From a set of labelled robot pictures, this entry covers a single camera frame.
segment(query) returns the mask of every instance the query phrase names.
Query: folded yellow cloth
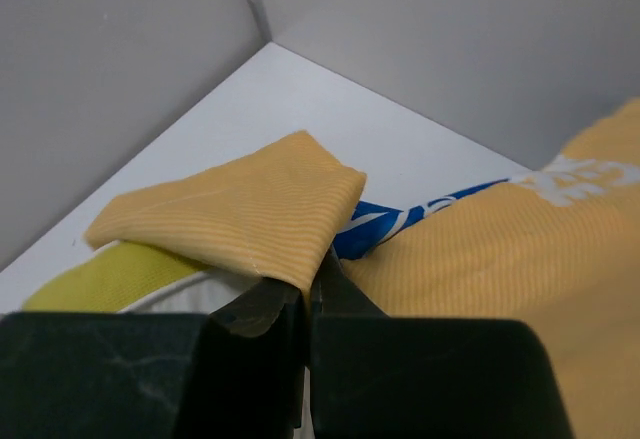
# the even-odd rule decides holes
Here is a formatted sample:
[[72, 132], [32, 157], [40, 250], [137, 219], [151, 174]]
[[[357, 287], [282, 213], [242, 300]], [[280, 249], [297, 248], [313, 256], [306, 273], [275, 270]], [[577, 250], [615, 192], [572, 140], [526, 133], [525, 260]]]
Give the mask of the folded yellow cloth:
[[524, 320], [577, 437], [640, 437], [640, 100], [343, 264], [392, 315]]
[[297, 132], [184, 180], [118, 196], [85, 238], [94, 248], [150, 244], [307, 292], [365, 179]]

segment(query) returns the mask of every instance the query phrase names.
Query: gray wall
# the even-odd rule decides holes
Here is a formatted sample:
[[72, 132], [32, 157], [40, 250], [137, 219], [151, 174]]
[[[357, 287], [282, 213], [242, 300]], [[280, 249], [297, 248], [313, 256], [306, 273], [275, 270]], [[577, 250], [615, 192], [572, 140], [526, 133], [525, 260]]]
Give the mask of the gray wall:
[[530, 167], [640, 93], [640, 0], [252, 2], [279, 44]]
[[262, 44], [246, 0], [0, 0], [0, 267]]

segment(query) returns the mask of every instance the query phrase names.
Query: white surface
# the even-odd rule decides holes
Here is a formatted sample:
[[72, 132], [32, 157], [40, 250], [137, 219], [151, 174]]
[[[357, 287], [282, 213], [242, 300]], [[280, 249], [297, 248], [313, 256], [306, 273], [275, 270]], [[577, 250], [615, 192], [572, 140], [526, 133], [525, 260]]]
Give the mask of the white surface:
[[82, 234], [117, 194], [180, 179], [307, 129], [368, 173], [363, 199], [407, 207], [524, 168], [269, 44], [0, 274], [0, 313], [92, 255]]

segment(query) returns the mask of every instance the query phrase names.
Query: fabric fold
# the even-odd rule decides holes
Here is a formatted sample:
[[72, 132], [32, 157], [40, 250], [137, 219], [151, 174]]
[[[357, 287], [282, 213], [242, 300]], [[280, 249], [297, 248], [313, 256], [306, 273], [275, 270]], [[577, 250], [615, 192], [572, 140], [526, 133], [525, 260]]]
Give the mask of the fabric fold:
[[95, 249], [115, 240], [152, 245], [307, 293], [365, 180], [301, 131], [186, 179], [118, 196], [85, 238]]

